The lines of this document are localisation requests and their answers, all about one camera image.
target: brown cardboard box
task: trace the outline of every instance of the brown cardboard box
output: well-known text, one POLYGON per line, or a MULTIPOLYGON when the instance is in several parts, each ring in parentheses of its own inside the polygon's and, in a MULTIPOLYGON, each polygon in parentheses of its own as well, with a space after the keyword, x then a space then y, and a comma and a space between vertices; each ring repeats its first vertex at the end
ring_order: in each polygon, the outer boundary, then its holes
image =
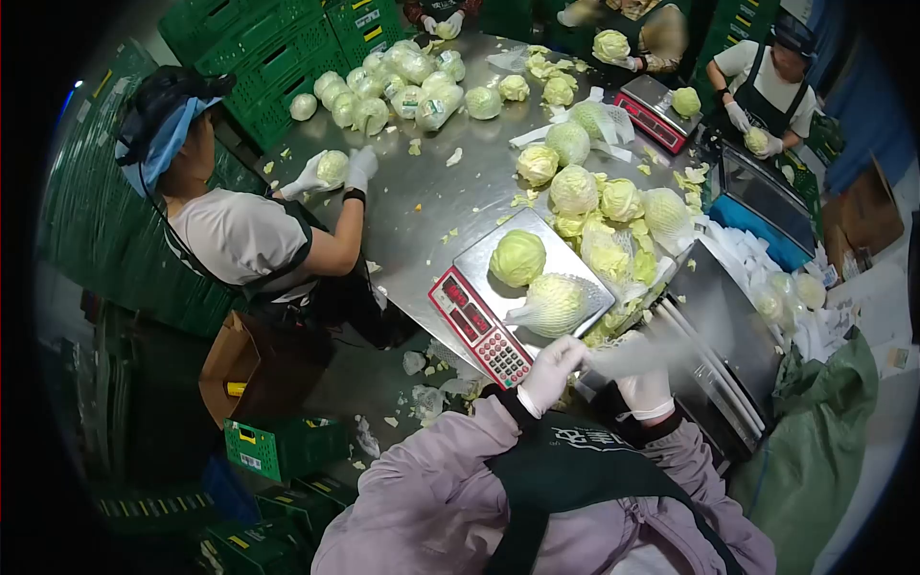
POLYGON ((328 357, 318 357, 322 349, 311 345, 306 334, 268 328, 231 311, 201 368, 201 399, 221 429, 224 418, 296 415, 328 365, 328 357), (229 396, 228 382, 246 382, 246 391, 241 397, 229 396))

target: scale platform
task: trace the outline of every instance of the scale platform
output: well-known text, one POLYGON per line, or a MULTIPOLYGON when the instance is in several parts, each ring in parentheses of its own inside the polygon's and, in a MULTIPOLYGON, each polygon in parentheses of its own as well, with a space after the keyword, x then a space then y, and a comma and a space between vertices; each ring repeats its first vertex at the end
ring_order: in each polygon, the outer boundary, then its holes
POLYGON ((684 118, 671 107, 671 90, 649 75, 626 83, 614 97, 614 106, 672 154, 680 152, 690 134, 703 120, 702 112, 684 118))
POLYGON ((523 380, 536 354, 552 341, 527 328, 507 327, 501 322, 508 310, 523 305, 527 295, 526 287, 509 287, 489 271, 492 251, 514 229, 536 234, 543 241, 544 273, 582 277, 600 290, 600 308, 572 332, 573 336, 583 335, 614 304, 613 295, 578 254, 530 208, 519 211, 468 247, 454 258, 454 265, 434 284, 428 297, 479 360, 482 371, 505 388, 523 380))

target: lavender jacket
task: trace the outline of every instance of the lavender jacket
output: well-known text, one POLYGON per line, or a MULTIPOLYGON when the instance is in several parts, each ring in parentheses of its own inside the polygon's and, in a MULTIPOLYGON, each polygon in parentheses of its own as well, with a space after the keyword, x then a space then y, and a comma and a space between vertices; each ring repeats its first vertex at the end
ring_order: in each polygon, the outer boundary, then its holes
MULTIPOLYGON (((360 496, 326 529, 311 573, 481 572, 509 517, 504 489, 483 462, 511 449, 520 431, 496 397, 474 406, 473 417, 442 414, 363 473, 360 496)), ((694 423, 683 421, 642 451, 690 494, 745 572, 776 571, 773 544, 726 496, 694 423)), ((679 572, 725 571, 682 503, 643 497, 551 515, 533 573, 604 573, 637 541, 656 537, 670 542, 658 547, 679 572), (643 523, 653 530, 645 537, 638 536, 643 523)))

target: metal worktable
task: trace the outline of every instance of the metal worktable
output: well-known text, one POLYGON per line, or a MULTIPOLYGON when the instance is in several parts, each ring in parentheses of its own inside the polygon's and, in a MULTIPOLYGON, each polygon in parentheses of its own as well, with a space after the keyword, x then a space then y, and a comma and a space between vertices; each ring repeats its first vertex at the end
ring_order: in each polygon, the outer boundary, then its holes
MULTIPOLYGON (((427 37, 417 41, 424 46, 427 37)), ((446 49, 460 52, 466 77, 459 86, 467 90, 511 74, 488 64, 485 58, 519 45, 516 40, 499 40, 465 31, 433 53, 446 49)), ((546 57, 553 62, 570 58, 557 52, 546 57)), ((575 101, 585 99, 591 89, 588 75, 574 69, 568 72, 579 82, 575 101)), ((512 208, 511 201, 514 194, 524 193, 528 186, 525 180, 512 178, 520 150, 512 148, 508 141, 547 125, 551 115, 547 107, 540 106, 543 84, 526 72, 522 75, 530 84, 530 96, 524 102, 506 102, 501 114, 493 120, 478 121, 465 113, 455 113, 439 132, 423 132, 414 126, 414 121, 391 114, 388 125, 397 126, 398 131, 383 131, 365 138, 359 132, 336 126, 329 112, 320 107, 313 118, 296 125, 259 162, 261 168, 274 161, 274 169, 266 179, 278 179, 283 185, 300 173, 309 157, 322 150, 347 152, 349 148, 372 145, 380 169, 367 194, 362 245, 365 256, 383 268, 371 279, 386 290, 390 301, 476 366, 478 362, 438 314, 427 292, 432 280, 440 277, 458 254, 495 228, 498 218, 520 210, 512 208), (421 155, 408 153, 409 140, 413 138, 422 140, 421 155), (458 147, 463 148, 463 159, 453 167, 446 167, 445 160, 458 147), (290 155, 281 158, 280 152, 286 148, 290 148, 290 155), (419 203, 421 211, 415 212, 419 203), (458 229, 459 235, 443 244, 441 238, 453 228, 458 229)), ((604 102, 611 103, 614 95, 615 92, 608 90, 604 102)), ((696 163, 686 152, 692 145, 689 143, 678 156, 671 156, 636 130, 636 140, 629 145, 634 154, 631 164, 592 151, 584 167, 592 172, 605 172, 609 178, 630 178, 644 190, 668 187, 683 194, 677 189, 672 172, 675 169, 683 172, 684 167, 696 163), (661 164, 651 165, 650 176, 637 170, 644 156, 644 145, 658 152, 661 159, 661 164)), ((340 194, 340 190, 314 194, 306 206, 332 227, 341 209, 340 194), (329 198, 332 201, 324 205, 329 198)), ((547 198, 548 191, 544 191, 535 201, 535 210, 540 215, 550 214, 547 198)))

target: dark green apron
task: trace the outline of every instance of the dark green apron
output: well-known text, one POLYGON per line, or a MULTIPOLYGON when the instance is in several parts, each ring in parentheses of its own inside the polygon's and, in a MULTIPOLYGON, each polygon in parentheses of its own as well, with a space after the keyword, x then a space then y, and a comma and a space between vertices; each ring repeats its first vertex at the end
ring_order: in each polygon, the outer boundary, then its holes
POLYGON ((727 572, 742 573, 687 492, 600 425, 550 411, 524 430, 517 445, 486 461, 486 466, 501 481, 511 511, 504 536, 483 571, 487 575, 530 573, 550 513, 631 497, 670 497, 686 505, 727 572))

